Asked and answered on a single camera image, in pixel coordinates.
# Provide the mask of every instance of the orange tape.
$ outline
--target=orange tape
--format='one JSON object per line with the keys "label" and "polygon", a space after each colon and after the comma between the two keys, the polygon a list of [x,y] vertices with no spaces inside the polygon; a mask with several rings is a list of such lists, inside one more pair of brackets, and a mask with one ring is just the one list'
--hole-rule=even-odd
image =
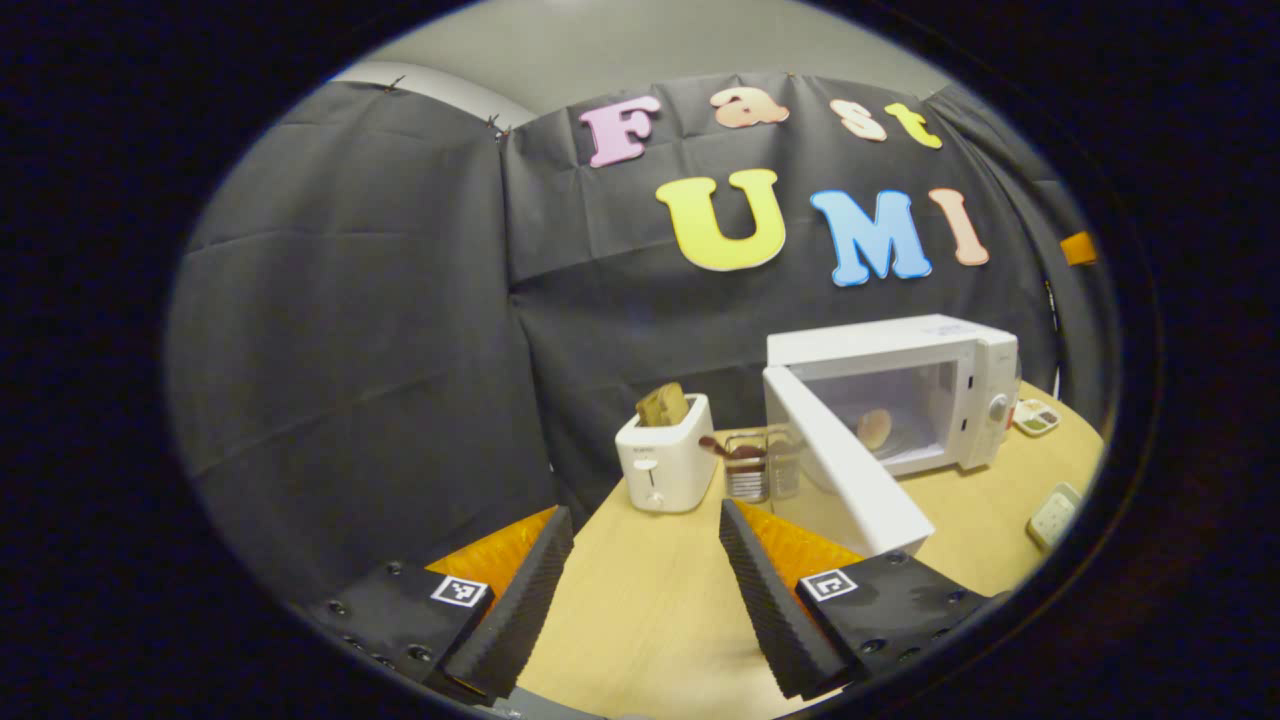
{"label": "orange tape", "polygon": [[1098,260],[1098,252],[1093,249],[1093,238],[1087,232],[1078,232],[1059,245],[1062,246],[1068,265],[1092,265]]}

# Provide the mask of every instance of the bread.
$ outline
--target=bread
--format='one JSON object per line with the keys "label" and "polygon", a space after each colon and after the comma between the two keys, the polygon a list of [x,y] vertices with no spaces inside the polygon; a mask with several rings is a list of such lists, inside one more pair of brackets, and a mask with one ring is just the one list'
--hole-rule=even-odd
{"label": "bread", "polygon": [[888,410],[872,410],[858,420],[858,442],[861,442],[867,450],[879,450],[892,429],[893,418]]}
{"label": "bread", "polygon": [[689,414],[689,401],[680,383],[667,383],[636,402],[636,414],[643,428],[678,425]]}

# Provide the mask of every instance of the letter cutout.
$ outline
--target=letter cutout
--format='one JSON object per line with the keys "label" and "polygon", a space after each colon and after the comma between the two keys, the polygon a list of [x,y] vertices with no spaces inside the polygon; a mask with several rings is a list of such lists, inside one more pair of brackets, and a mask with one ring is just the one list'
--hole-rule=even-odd
{"label": "letter cutout", "polygon": [[902,105],[901,102],[887,105],[884,111],[897,118],[897,122],[902,123],[902,129],[906,131],[906,135],[910,135],[911,138],[920,145],[934,150],[942,147],[942,138],[936,135],[929,135],[929,132],[924,129],[924,115],[908,110],[906,105]]}
{"label": "letter cutout", "polygon": [[858,260],[861,250],[881,279],[888,274],[892,251],[893,274],[923,278],[933,272],[924,258],[920,238],[911,222],[911,199],[905,192],[886,190],[876,196],[876,222],[842,190],[815,192],[809,202],[827,215],[831,238],[836,243],[836,269],[831,279],[841,286],[863,284],[870,273]]}
{"label": "letter cutout", "polygon": [[[590,126],[591,140],[595,141],[591,167],[603,168],[644,155],[644,143],[634,142],[627,133],[649,137],[653,124],[646,113],[657,113],[660,106],[657,97],[645,95],[582,113],[579,122]],[[623,118],[623,113],[630,114]]]}
{"label": "letter cutout", "polygon": [[712,95],[716,122],[727,128],[746,128],[755,123],[781,123],[791,110],[778,105],[758,87],[731,87]]}
{"label": "letter cutout", "polygon": [[671,225],[676,242],[685,258],[707,270],[744,270],[772,260],[786,242],[782,209],[773,195],[778,176],[773,170],[739,170],[728,177],[728,183],[746,193],[746,204],[755,218],[755,234],[732,240],[721,234],[712,206],[716,181],[712,178],[684,178],[662,184],[658,200],[671,210]]}
{"label": "letter cutout", "polygon": [[884,138],[888,137],[888,133],[884,132],[884,126],[873,120],[870,110],[863,108],[858,102],[850,102],[849,100],[832,100],[831,109],[840,115],[841,124],[844,124],[849,132],[863,140],[884,142]]}
{"label": "letter cutout", "polygon": [[983,265],[991,260],[991,254],[978,241],[978,233],[969,222],[969,213],[965,213],[964,195],[940,187],[929,191],[929,200],[937,202],[942,208],[942,214],[947,217],[951,234],[956,237],[956,260],[961,265]]}

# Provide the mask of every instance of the blue letter m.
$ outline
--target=blue letter m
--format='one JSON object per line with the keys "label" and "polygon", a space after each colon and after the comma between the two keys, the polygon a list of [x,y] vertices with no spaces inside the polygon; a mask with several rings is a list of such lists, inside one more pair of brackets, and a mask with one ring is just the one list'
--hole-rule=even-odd
{"label": "blue letter m", "polygon": [[859,250],[881,279],[888,274],[891,251],[893,274],[900,278],[923,278],[933,270],[915,234],[911,199],[905,192],[886,190],[876,196],[876,222],[842,190],[815,192],[809,202],[827,215],[831,225],[837,263],[831,279],[836,284],[863,284],[872,277],[858,259]]}

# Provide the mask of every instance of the yellow letter u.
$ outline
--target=yellow letter u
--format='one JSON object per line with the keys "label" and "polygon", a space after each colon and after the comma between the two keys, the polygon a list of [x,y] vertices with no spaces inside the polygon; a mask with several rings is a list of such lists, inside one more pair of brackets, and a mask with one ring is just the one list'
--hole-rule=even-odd
{"label": "yellow letter u", "polygon": [[728,177],[728,183],[746,193],[746,202],[755,218],[755,234],[732,240],[721,234],[712,208],[712,178],[684,178],[664,183],[658,188],[658,200],[671,210],[671,225],[676,231],[680,251],[690,263],[708,270],[742,270],[763,265],[782,250],[786,225],[782,210],[773,195],[778,176],[762,168],[739,170]]}

